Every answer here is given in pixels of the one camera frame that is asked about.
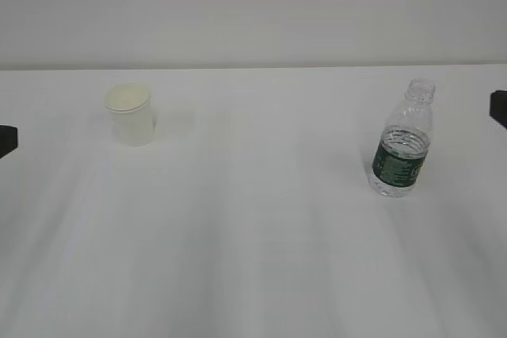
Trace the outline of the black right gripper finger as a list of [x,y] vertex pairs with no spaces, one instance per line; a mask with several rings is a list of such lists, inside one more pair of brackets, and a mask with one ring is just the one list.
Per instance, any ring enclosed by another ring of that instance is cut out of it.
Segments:
[[490,94],[490,117],[507,128],[507,91],[496,90]]

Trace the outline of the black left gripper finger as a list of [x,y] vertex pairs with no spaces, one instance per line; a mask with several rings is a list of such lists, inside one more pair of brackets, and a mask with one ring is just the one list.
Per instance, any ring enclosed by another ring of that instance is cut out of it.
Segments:
[[0,126],[0,158],[12,153],[18,148],[18,129],[13,126]]

